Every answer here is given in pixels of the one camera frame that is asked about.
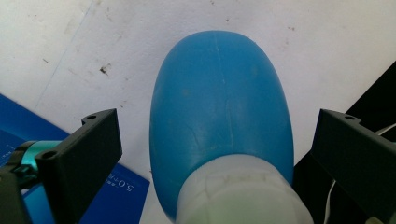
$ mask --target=white plastic cap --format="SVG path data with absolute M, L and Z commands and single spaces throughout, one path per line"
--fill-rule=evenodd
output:
M 189 176 L 178 196 L 176 223 L 314 222 L 273 165 L 238 154 L 210 161 Z

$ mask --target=rubber bulb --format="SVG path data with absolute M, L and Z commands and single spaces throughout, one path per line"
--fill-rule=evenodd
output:
M 221 156 L 263 159 L 291 183 L 289 111 L 276 71 L 260 47 L 223 31 L 179 41 L 156 80 L 149 153 L 155 190 L 171 220 L 185 180 Z

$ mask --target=white cable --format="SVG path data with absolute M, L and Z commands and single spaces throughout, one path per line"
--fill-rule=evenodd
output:
M 332 188 L 334 188 L 335 185 L 335 180 L 332 181 L 332 186 L 330 187 L 329 194 L 327 195 L 327 201 L 326 201 L 326 210 L 324 213 L 324 221 L 323 224 L 327 224 L 329 221 L 329 216 L 330 216 L 330 195 L 332 194 Z

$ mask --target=dark spot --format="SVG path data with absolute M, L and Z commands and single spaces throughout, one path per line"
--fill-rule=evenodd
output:
M 111 63 L 108 63 L 105 66 L 102 66 L 99 71 L 101 71 L 103 74 L 105 74 L 106 76 L 108 76 L 108 69 L 111 67 Z
M 101 67 L 99 71 L 101 71 L 103 74 L 106 74 L 108 76 L 105 66 Z

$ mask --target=white table surface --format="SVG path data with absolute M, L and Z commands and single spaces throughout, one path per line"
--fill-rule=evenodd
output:
M 120 162 L 151 180 L 149 110 L 164 57 L 187 35 L 234 31 L 279 75 L 297 162 L 319 109 L 345 112 L 396 60 L 395 12 L 391 0 L 3 0 L 0 92 L 70 133 L 117 108 Z M 169 223 L 152 185 L 141 223 Z

